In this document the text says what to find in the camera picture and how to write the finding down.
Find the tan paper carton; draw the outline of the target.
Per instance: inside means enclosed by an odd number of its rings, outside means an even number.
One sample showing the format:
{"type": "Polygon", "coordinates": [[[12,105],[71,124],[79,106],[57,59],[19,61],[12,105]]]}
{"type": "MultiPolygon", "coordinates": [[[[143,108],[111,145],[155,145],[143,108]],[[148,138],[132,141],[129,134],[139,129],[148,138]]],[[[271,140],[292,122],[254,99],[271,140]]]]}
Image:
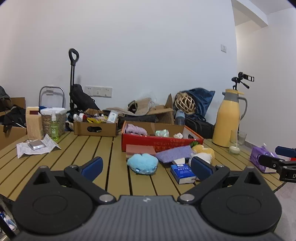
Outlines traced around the tan paper carton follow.
{"type": "Polygon", "coordinates": [[[42,140],[44,137],[42,116],[39,107],[26,108],[26,126],[29,140],[42,140]]]}

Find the white plush toy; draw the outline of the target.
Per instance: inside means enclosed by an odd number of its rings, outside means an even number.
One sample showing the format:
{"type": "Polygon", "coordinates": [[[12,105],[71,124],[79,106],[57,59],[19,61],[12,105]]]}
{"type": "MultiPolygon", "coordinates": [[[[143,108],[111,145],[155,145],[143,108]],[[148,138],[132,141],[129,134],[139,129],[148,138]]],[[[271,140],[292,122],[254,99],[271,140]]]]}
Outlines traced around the white plush toy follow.
{"type": "Polygon", "coordinates": [[[203,161],[207,162],[208,164],[212,164],[212,155],[208,153],[196,153],[196,154],[191,154],[191,158],[189,159],[189,166],[191,166],[192,159],[194,157],[199,157],[203,161]]]}

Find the black green backpack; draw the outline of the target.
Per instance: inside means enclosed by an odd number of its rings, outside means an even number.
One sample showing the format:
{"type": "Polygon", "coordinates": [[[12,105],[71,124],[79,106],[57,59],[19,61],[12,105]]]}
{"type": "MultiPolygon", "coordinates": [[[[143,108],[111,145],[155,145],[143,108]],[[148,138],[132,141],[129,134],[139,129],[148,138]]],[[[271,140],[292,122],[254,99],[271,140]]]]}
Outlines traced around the black green backpack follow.
{"type": "Polygon", "coordinates": [[[0,112],[10,110],[13,106],[10,96],[0,86],[0,112]]]}

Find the red cardboard box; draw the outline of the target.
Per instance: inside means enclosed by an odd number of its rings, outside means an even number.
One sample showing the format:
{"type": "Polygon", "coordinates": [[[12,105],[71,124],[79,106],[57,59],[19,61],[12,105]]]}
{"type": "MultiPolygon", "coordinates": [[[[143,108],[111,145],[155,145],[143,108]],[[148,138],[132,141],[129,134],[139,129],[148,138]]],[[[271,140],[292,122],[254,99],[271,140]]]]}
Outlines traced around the red cardboard box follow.
{"type": "Polygon", "coordinates": [[[156,152],[161,152],[167,149],[176,148],[180,146],[188,146],[193,141],[203,144],[204,138],[195,133],[187,126],[172,125],[168,123],[148,123],[138,121],[125,121],[121,131],[121,150],[126,151],[126,145],[143,145],[153,146],[156,152]],[[131,135],[125,133],[127,124],[133,124],[144,128],[147,131],[147,136],[131,135]],[[156,137],[156,130],[168,130],[170,136],[156,137]],[[182,133],[183,138],[174,138],[174,134],[182,133]]]}

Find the black carry case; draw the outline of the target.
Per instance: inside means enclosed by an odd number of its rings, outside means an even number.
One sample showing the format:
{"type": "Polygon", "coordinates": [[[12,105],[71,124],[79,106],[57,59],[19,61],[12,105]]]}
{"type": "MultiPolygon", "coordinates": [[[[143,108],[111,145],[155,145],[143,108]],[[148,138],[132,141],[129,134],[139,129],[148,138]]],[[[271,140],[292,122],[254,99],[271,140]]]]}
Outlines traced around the black carry case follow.
{"type": "Polygon", "coordinates": [[[213,138],[215,126],[206,121],[186,117],[185,125],[203,138],[213,138]]]}

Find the lilac fuzzy headband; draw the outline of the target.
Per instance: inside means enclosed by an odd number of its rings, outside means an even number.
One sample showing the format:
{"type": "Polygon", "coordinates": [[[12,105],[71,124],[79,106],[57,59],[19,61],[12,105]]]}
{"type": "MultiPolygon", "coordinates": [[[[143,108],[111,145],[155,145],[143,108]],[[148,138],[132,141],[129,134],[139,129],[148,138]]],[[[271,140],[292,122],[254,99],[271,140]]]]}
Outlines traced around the lilac fuzzy headband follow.
{"type": "Polygon", "coordinates": [[[144,128],[135,126],[133,124],[127,124],[125,133],[131,135],[147,136],[147,131],[144,128]]]}

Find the blue small book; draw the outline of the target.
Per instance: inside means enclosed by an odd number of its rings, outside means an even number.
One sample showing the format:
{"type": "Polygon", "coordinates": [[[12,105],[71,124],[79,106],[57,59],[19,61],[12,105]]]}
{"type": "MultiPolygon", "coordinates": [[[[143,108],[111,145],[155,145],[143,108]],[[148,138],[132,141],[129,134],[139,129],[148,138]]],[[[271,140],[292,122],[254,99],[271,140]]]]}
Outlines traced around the blue small book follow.
{"type": "Polygon", "coordinates": [[[171,165],[170,172],[179,185],[195,183],[196,175],[187,164],[171,165]]]}

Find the light blue plush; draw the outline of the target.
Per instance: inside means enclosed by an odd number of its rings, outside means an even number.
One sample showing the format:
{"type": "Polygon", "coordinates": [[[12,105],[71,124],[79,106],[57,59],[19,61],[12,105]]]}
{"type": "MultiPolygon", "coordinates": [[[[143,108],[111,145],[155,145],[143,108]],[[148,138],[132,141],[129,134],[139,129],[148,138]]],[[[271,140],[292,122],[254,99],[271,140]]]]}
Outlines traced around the light blue plush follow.
{"type": "Polygon", "coordinates": [[[134,154],[127,161],[129,168],[133,172],[141,175],[151,175],[156,172],[158,159],[150,154],[134,154]]]}

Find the small white ball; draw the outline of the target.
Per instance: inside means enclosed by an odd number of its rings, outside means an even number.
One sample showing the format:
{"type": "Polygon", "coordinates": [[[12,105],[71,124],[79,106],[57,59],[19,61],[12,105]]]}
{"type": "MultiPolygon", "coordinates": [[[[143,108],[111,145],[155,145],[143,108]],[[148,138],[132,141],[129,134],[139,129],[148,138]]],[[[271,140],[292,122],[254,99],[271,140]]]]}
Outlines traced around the small white ball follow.
{"type": "Polygon", "coordinates": [[[182,139],[183,138],[183,134],[182,133],[174,134],[174,138],[182,139]]]}

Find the large brown cardboard box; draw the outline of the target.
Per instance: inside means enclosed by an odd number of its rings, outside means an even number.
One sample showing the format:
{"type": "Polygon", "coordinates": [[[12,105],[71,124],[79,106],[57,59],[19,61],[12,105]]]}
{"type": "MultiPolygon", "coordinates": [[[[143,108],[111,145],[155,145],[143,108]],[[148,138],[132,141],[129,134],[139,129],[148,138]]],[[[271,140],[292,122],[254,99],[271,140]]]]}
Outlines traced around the large brown cardboard box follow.
{"type": "MultiPolygon", "coordinates": [[[[26,101],[24,97],[12,97],[12,103],[16,104],[19,107],[25,108],[26,101]]],[[[4,149],[14,141],[18,140],[19,138],[24,137],[27,134],[27,130],[22,127],[13,126],[10,130],[6,133],[4,132],[4,126],[1,125],[1,132],[0,132],[0,149],[4,149]]]]}

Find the beige fleece slipper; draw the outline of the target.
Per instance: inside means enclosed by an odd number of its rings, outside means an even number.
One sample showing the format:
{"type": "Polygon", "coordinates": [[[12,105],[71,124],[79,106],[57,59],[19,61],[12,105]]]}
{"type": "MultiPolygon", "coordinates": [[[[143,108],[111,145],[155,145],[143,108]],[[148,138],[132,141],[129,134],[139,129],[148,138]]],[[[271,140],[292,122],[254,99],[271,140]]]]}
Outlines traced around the beige fleece slipper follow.
{"type": "Polygon", "coordinates": [[[127,109],[113,107],[113,108],[106,108],[105,110],[114,110],[118,113],[129,115],[129,116],[144,116],[146,115],[149,110],[154,105],[151,98],[143,98],[140,100],[133,100],[127,105],[127,109]]]}

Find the blue water bottle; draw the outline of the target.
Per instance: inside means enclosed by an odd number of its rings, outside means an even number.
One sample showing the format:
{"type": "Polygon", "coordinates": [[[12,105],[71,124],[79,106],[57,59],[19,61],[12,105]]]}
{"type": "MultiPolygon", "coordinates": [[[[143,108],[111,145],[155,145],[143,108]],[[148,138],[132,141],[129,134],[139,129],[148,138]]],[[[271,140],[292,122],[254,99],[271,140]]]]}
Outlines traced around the blue water bottle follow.
{"type": "Polygon", "coordinates": [[[175,124],[179,126],[184,126],[185,120],[185,113],[181,109],[178,109],[175,115],[175,124]]]}

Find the small brown cardboard tray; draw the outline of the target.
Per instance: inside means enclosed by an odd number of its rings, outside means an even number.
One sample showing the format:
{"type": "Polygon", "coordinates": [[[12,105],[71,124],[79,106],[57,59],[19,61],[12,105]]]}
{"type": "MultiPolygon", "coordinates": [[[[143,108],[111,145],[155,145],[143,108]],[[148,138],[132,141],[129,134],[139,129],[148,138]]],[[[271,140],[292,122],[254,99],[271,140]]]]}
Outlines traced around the small brown cardboard tray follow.
{"type": "Polygon", "coordinates": [[[118,112],[87,109],[73,115],[74,134],[82,136],[115,137],[118,112]]]}

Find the iridescent white soft bag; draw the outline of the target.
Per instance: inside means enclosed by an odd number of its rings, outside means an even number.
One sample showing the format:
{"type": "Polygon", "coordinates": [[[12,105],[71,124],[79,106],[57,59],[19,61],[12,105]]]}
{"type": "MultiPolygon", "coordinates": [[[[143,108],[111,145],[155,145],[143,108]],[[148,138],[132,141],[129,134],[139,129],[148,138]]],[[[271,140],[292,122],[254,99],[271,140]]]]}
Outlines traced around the iridescent white soft bag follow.
{"type": "Polygon", "coordinates": [[[156,137],[165,137],[165,138],[168,138],[170,136],[170,133],[166,129],[164,129],[164,130],[156,130],[155,131],[155,136],[156,137]]]}

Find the dark blue cushion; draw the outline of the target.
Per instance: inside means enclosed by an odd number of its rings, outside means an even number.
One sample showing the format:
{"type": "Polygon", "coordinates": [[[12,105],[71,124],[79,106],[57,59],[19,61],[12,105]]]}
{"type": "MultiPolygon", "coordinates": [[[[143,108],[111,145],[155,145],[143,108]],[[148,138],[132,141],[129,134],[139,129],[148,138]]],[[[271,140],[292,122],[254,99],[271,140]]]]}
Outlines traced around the dark blue cushion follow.
{"type": "Polygon", "coordinates": [[[185,116],[188,116],[190,118],[196,118],[200,121],[205,121],[205,115],[207,113],[207,110],[213,100],[213,97],[215,95],[215,91],[209,91],[204,88],[193,88],[190,90],[184,90],[179,92],[186,92],[188,93],[195,101],[196,104],[196,111],[194,114],[185,114],[185,116]]]}

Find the green spray bottle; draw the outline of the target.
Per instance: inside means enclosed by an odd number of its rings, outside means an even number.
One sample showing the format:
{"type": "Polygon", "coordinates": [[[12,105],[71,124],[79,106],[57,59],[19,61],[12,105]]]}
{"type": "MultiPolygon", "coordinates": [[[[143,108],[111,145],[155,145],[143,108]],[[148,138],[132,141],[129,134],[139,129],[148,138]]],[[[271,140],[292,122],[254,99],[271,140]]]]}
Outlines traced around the green spray bottle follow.
{"type": "Polygon", "coordinates": [[[55,142],[59,140],[59,127],[55,111],[51,114],[51,138],[55,142]]]}

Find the silver folding chair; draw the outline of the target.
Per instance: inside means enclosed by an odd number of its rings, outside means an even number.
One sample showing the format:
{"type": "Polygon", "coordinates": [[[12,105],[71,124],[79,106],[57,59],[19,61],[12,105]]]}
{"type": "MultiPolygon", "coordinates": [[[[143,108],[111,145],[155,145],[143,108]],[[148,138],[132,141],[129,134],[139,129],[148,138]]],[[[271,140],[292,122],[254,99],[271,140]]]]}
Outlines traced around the silver folding chair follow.
{"type": "Polygon", "coordinates": [[[65,108],[65,91],[58,86],[43,86],[39,91],[38,106],[43,108],[65,108]]]}

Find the yellow plush toy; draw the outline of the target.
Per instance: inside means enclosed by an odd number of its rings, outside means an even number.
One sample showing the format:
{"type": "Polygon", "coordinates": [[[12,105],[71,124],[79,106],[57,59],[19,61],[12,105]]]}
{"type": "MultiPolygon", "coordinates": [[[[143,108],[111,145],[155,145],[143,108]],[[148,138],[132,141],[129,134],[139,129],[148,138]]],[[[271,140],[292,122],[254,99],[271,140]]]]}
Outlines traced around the yellow plush toy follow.
{"type": "Polygon", "coordinates": [[[196,154],[198,153],[206,153],[211,155],[211,159],[215,159],[215,152],[212,148],[204,147],[203,145],[195,145],[192,147],[192,151],[196,154]]]}

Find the silver foil packet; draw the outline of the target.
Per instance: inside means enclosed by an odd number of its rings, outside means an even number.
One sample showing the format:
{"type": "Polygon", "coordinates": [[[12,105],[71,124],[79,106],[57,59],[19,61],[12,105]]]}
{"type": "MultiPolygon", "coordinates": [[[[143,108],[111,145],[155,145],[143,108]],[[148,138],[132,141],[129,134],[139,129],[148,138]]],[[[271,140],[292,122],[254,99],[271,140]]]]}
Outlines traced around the silver foil packet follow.
{"type": "Polygon", "coordinates": [[[30,141],[30,142],[27,142],[27,144],[34,151],[42,149],[46,146],[41,140],[30,141]]]}

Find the white wall socket strip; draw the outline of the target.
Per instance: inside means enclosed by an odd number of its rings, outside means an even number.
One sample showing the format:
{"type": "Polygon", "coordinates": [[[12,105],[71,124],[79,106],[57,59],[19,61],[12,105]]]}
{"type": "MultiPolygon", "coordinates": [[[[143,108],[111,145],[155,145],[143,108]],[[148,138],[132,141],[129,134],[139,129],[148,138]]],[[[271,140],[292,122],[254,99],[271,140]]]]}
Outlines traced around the white wall socket strip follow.
{"type": "Polygon", "coordinates": [[[112,98],[112,87],[85,86],[84,92],[89,96],[112,98]]]}

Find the black folding cart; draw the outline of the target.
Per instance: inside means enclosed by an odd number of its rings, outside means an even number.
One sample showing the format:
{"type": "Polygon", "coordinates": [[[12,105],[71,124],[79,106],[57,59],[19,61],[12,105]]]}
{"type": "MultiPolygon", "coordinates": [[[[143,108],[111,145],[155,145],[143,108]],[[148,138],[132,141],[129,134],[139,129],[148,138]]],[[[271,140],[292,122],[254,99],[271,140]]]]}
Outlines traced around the black folding cart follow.
{"type": "Polygon", "coordinates": [[[79,60],[79,53],[74,48],[70,48],[68,51],[70,60],[70,114],[75,114],[79,111],[84,112],[88,109],[100,110],[96,105],[95,100],[86,94],[80,84],[75,84],[75,67],[79,60]]]}

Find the clear grain container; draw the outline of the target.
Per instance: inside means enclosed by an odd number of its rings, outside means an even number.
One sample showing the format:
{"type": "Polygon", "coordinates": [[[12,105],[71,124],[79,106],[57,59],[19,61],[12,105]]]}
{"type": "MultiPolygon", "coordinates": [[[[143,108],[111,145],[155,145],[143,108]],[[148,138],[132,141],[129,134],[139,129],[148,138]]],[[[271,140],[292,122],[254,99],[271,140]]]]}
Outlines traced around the clear grain container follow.
{"type": "Polygon", "coordinates": [[[40,110],[44,135],[60,137],[65,133],[67,110],[65,108],[44,108],[40,110]]]}

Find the white paper leaflet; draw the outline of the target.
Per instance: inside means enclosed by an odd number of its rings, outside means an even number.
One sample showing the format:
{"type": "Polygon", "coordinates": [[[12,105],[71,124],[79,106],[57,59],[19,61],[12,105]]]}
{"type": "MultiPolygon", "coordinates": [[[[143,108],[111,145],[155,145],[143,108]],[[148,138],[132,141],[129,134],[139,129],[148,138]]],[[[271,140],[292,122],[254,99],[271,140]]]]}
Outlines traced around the white paper leaflet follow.
{"type": "Polygon", "coordinates": [[[26,141],[23,143],[19,143],[16,145],[16,151],[17,151],[17,158],[20,159],[23,155],[42,155],[47,154],[53,151],[53,149],[61,149],[60,146],[52,140],[48,134],[45,135],[45,137],[41,140],[46,146],[39,150],[32,150],[26,141]]]}

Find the glass cup with candle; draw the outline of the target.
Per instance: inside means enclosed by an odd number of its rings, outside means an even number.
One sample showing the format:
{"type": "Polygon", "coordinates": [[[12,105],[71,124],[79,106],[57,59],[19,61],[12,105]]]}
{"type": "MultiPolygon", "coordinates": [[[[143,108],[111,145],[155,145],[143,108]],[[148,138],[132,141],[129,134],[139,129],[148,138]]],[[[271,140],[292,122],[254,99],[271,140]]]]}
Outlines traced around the glass cup with candle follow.
{"type": "Polygon", "coordinates": [[[245,143],[246,137],[247,133],[239,130],[232,130],[230,135],[230,146],[228,149],[229,153],[238,155],[240,153],[240,147],[245,143]]]}

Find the pink layered sponge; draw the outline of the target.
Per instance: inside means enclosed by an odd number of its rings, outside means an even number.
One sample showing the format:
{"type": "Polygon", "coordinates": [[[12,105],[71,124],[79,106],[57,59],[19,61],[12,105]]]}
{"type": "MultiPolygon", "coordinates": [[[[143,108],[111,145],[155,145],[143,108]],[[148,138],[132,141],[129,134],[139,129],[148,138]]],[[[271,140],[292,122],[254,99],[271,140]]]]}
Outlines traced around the pink layered sponge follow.
{"type": "Polygon", "coordinates": [[[155,156],[156,151],[153,146],[126,145],[126,159],[132,157],[134,154],[150,154],[155,156]]]}

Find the open brown cardboard box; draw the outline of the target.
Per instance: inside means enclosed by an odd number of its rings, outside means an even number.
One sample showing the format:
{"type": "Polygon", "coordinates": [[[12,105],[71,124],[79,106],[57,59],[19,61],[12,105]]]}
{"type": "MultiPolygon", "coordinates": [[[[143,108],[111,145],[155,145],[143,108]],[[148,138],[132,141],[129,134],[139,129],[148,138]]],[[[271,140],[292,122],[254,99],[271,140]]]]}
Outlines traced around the open brown cardboard box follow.
{"type": "Polygon", "coordinates": [[[165,105],[152,107],[147,115],[155,115],[159,123],[174,124],[175,120],[172,95],[168,95],[165,105]]]}

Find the purple tissue pack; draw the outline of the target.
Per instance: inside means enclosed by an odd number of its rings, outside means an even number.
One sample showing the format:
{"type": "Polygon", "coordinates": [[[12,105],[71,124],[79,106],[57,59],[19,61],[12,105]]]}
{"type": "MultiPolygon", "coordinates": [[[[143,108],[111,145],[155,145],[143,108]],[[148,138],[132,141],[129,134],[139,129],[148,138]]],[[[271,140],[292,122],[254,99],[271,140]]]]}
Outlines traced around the purple tissue pack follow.
{"type": "Polygon", "coordinates": [[[264,174],[272,174],[276,173],[276,170],[265,166],[267,161],[269,159],[266,159],[264,156],[272,157],[272,158],[278,158],[278,155],[275,152],[270,152],[267,148],[266,144],[263,144],[262,146],[254,146],[252,147],[251,155],[250,155],[250,162],[259,169],[261,173],[264,174]]]}

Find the yellow thermos jug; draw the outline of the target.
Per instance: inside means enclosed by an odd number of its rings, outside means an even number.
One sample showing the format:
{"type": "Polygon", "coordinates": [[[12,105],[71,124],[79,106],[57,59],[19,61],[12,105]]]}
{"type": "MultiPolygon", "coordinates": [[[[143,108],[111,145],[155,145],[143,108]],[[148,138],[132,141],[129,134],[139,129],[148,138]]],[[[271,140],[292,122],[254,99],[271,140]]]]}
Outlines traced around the yellow thermos jug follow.
{"type": "Polygon", "coordinates": [[[238,90],[226,89],[222,94],[224,99],[217,112],[212,143],[227,148],[230,144],[231,132],[238,130],[239,123],[247,112],[248,102],[245,97],[241,97],[244,93],[238,90]],[[240,100],[245,102],[242,114],[240,113],[240,100]]]}

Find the purple sponge cloth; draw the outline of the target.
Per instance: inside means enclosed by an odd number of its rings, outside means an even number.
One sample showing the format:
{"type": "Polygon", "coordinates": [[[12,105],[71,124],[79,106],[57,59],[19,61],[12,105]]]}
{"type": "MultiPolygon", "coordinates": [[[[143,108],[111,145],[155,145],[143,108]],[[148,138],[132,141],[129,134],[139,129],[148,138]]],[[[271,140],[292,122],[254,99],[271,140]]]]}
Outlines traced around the purple sponge cloth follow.
{"type": "Polygon", "coordinates": [[[170,163],[176,159],[189,158],[193,153],[190,146],[182,146],[156,153],[156,158],[162,163],[170,163]]]}

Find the wicker rattan ball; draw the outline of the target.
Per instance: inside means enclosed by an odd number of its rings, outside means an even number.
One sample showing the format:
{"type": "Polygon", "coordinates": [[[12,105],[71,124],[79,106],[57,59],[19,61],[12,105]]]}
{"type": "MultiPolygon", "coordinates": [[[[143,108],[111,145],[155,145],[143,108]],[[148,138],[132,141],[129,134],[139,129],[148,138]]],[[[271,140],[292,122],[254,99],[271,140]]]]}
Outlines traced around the wicker rattan ball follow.
{"type": "Polygon", "coordinates": [[[186,92],[178,92],[175,96],[174,107],[182,110],[185,114],[194,114],[196,104],[194,99],[186,92]]]}

